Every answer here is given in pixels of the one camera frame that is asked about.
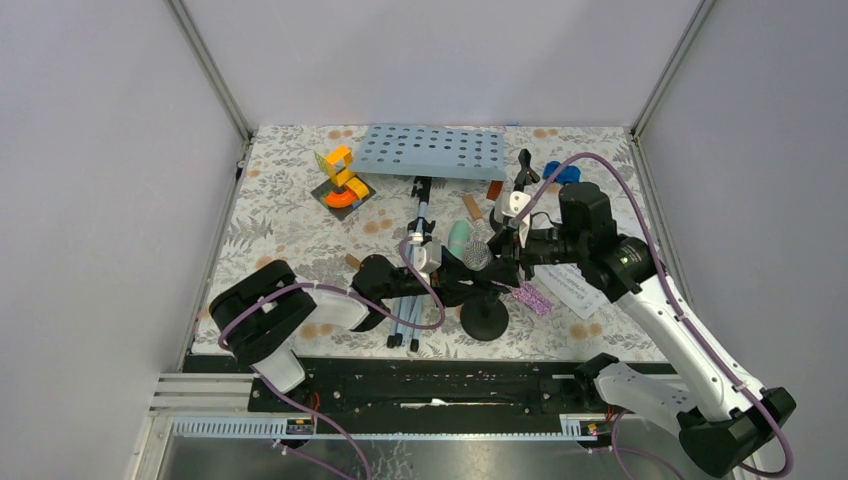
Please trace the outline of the sheet music page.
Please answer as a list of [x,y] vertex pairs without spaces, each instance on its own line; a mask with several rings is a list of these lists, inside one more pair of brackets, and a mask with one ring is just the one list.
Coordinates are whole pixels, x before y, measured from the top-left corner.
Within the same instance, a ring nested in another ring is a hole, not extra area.
[[563,304],[584,320],[607,303],[604,294],[591,286],[574,265],[537,266],[535,274]]

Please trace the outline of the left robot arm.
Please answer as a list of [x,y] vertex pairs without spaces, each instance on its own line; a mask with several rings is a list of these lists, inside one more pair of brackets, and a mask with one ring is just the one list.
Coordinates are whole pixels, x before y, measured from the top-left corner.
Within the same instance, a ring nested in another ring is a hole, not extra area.
[[287,262],[274,260],[214,298],[209,313],[220,347],[268,384],[282,408],[296,411],[309,401],[311,387],[286,342],[305,323],[365,332],[389,316],[386,300],[429,296],[437,306],[460,307],[460,324],[475,340],[493,341],[505,333],[509,313],[500,299],[505,288],[480,281],[456,260],[433,273],[433,280],[422,283],[422,273],[374,254],[342,289],[301,280]]

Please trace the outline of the black microphone stand front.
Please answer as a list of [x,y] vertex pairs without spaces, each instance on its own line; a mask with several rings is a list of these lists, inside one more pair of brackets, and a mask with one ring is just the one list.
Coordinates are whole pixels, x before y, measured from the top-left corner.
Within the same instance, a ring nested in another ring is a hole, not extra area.
[[529,204],[531,195],[525,188],[540,181],[540,175],[531,167],[531,161],[530,151],[522,149],[518,154],[519,172],[514,179],[513,189],[503,190],[490,211],[489,224],[493,231],[500,230]]

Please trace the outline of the green toy microphone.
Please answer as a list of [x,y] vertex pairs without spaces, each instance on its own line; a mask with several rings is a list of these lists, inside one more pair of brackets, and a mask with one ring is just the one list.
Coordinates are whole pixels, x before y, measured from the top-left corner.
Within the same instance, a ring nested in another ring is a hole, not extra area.
[[465,262],[466,247],[473,238],[473,230],[466,220],[453,223],[448,235],[448,251],[459,261]]

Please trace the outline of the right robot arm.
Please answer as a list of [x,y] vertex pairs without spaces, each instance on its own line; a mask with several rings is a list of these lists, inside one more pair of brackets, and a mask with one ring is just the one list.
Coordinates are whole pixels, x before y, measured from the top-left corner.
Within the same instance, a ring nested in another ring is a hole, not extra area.
[[688,307],[671,275],[644,238],[621,233],[609,197],[590,182],[570,183],[558,194],[560,220],[532,224],[536,200],[505,191],[492,211],[493,261],[484,276],[514,286],[538,266],[568,264],[653,340],[684,382],[672,388],[608,354],[585,362],[573,386],[575,402],[597,412],[623,407],[677,437],[703,472],[722,477],[745,468],[796,410],[782,387],[769,388],[740,365]]

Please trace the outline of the black microphone stand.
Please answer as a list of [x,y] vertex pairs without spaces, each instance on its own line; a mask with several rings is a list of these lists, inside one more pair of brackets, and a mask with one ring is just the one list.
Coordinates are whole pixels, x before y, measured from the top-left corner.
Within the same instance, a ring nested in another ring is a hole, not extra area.
[[531,167],[531,161],[530,151],[522,149],[518,154],[519,172],[514,179],[513,189],[503,190],[490,211],[489,224],[493,231],[500,230],[529,204],[531,195],[525,188],[540,181],[540,175]]
[[509,313],[498,288],[476,295],[461,307],[460,324],[472,339],[490,342],[500,338],[509,324]]

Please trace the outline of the light blue music stand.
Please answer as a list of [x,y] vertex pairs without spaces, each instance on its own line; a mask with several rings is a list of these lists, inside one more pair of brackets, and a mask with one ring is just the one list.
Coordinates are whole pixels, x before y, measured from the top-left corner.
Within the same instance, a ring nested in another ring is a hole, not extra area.
[[502,133],[457,127],[418,126],[382,123],[365,131],[355,150],[352,167],[367,177],[406,177],[416,210],[394,247],[396,259],[385,253],[363,258],[362,268],[353,277],[353,288],[378,306],[393,300],[390,312],[394,328],[392,346],[409,344],[417,348],[422,333],[442,327],[451,307],[437,308],[428,298],[394,298],[394,273],[402,265],[401,256],[411,255],[410,237],[422,233],[426,240],[442,246],[442,258],[452,255],[448,240],[435,235],[432,218],[433,184],[438,179],[457,181],[502,180],[505,177]]

